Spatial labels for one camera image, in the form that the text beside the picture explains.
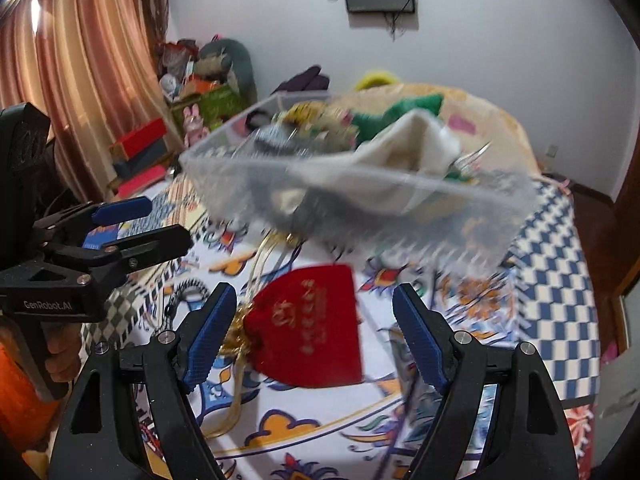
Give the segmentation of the person's left hand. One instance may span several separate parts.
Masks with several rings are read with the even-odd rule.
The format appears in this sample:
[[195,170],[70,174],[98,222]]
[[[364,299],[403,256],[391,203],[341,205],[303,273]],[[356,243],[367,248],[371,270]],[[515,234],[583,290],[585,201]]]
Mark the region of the person's left hand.
[[62,384],[71,382],[79,373],[81,325],[61,324],[54,326],[48,335],[50,358],[46,361],[46,369],[54,382]]

